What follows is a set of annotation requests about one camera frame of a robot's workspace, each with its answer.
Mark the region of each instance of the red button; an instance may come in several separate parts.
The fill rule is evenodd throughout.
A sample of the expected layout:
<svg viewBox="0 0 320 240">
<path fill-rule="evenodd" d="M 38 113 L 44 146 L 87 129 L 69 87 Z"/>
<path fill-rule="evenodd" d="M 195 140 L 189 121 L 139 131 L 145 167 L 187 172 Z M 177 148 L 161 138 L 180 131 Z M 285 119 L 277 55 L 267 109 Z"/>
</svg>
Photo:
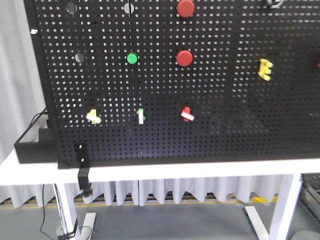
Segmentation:
<svg viewBox="0 0 320 240">
<path fill-rule="evenodd" d="M 189 66 L 193 60 L 194 56 L 188 50 L 182 50 L 176 56 L 176 61 L 182 67 Z"/>
<path fill-rule="evenodd" d="M 190 17 L 192 14 L 194 14 L 195 10 L 196 6 L 192 0 L 181 0 L 177 6 L 178 14 L 183 18 Z"/>
</svg>

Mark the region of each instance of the yellow clip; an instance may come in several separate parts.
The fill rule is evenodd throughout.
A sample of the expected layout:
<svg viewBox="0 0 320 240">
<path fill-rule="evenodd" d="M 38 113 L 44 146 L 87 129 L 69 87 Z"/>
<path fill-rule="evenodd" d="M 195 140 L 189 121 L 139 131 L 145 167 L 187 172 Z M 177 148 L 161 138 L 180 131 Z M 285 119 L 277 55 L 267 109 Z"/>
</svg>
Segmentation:
<svg viewBox="0 0 320 240">
<path fill-rule="evenodd" d="M 96 109 L 91 109 L 91 111 L 86 114 L 85 118 L 88 119 L 89 121 L 91 121 L 92 124 L 100 124 L 101 123 L 101 118 L 97 116 Z"/>
<path fill-rule="evenodd" d="M 274 64 L 267 59 L 260 59 L 260 70 L 258 72 L 259 76 L 263 78 L 266 81 L 270 81 L 271 77 L 269 74 L 271 74 L 270 68 L 272 68 Z"/>
</svg>

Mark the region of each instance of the green button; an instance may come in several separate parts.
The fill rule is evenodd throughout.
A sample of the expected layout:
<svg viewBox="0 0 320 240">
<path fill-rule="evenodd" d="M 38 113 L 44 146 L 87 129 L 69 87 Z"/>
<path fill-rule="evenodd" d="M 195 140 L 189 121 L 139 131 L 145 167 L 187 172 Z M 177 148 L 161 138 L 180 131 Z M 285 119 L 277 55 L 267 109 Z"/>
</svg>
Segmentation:
<svg viewBox="0 0 320 240">
<path fill-rule="evenodd" d="M 128 56 L 126 57 L 126 60 L 130 64 L 136 64 L 138 62 L 138 55 L 134 52 L 130 52 Z"/>
</svg>

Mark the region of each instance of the white table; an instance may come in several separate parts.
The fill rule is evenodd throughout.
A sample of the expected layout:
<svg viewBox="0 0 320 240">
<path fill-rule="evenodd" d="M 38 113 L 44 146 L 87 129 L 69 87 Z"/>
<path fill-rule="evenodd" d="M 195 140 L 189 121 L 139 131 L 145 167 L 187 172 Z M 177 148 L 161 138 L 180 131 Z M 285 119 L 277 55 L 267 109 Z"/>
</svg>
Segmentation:
<svg viewBox="0 0 320 240">
<path fill-rule="evenodd" d="M 320 173 L 320 159 L 92 167 L 88 177 L 92 183 L 283 175 L 269 233 L 254 208 L 247 207 L 246 211 L 260 240 L 285 240 L 302 184 L 301 174 L 305 173 Z M 69 194 L 67 183 L 77 182 L 78 169 L 58 169 L 57 163 L 19 164 L 15 151 L 12 151 L 0 165 L 0 185 L 2 186 L 55 184 L 59 196 L 57 196 L 57 191 L 55 194 L 60 199 L 58 207 L 63 209 L 65 217 L 65 233 L 74 230 L 77 219 L 74 199 Z M 71 239 L 80 240 L 82 238 L 79 229 L 77 229 L 75 237 Z"/>
</svg>

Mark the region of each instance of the red peg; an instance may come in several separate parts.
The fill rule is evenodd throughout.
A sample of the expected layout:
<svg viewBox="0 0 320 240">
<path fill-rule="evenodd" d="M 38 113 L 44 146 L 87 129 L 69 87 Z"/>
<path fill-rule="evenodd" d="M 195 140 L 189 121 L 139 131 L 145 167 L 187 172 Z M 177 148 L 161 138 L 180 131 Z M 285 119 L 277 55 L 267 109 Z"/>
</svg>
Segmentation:
<svg viewBox="0 0 320 240">
<path fill-rule="evenodd" d="M 176 9 L 182 18 L 188 18 L 194 14 L 196 6 L 192 0 L 181 0 Z"/>
<path fill-rule="evenodd" d="M 176 61 L 182 67 L 189 66 L 194 60 L 194 56 L 188 50 L 180 51 L 176 56 Z"/>
<path fill-rule="evenodd" d="M 183 120 L 185 122 L 193 121 L 195 119 L 195 116 L 191 114 L 190 107 L 186 106 L 181 112 L 181 116 L 183 117 Z"/>
</svg>

